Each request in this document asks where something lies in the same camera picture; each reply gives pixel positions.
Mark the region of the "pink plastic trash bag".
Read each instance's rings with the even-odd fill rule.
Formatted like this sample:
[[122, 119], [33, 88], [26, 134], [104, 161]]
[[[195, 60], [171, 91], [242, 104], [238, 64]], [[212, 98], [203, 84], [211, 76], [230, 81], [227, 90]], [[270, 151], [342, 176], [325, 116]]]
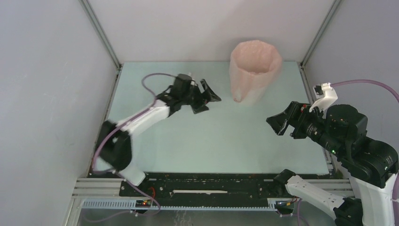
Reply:
[[276, 80], [282, 63], [283, 58], [274, 45], [260, 40], [249, 40], [239, 43], [231, 52], [229, 68], [237, 67], [255, 73], [275, 72]]

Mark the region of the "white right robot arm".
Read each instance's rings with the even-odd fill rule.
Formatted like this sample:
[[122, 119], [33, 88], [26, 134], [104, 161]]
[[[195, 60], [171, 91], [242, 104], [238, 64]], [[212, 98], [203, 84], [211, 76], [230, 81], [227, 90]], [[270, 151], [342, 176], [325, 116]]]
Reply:
[[310, 138], [333, 154], [358, 186], [359, 198], [329, 193], [285, 169], [274, 178], [274, 192], [303, 199], [328, 214], [338, 226], [395, 226], [393, 192], [399, 172], [397, 151], [367, 136], [367, 116], [351, 105], [333, 105], [325, 112], [293, 101], [266, 122], [281, 136], [288, 126], [294, 139]]

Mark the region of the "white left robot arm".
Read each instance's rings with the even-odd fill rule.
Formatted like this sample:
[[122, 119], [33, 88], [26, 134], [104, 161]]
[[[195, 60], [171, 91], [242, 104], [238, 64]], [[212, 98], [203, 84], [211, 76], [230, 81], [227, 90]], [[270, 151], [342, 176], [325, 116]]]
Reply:
[[178, 74], [174, 82], [160, 94], [149, 89], [142, 78], [142, 86], [153, 95], [153, 101], [145, 109], [119, 122], [106, 120], [97, 138], [91, 169], [95, 174], [111, 172], [131, 184], [137, 196], [147, 194], [149, 184], [146, 174], [133, 163], [133, 140], [159, 121], [190, 106], [193, 113], [209, 110], [208, 103], [220, 102], [221, 98], [209, 87], [205, 79], [196, 82], [190, 75]]

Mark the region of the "white faceted trash bin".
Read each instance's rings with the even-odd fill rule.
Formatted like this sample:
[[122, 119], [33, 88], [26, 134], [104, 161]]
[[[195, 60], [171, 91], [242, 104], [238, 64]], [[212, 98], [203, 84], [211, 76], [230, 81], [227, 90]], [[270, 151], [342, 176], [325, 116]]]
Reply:
[[229, 76], [233, 100], [243, 105], [254, 105], [264, 96], [267, 87], [275, 80], [276, 73], [255, 73], [230, 67]]

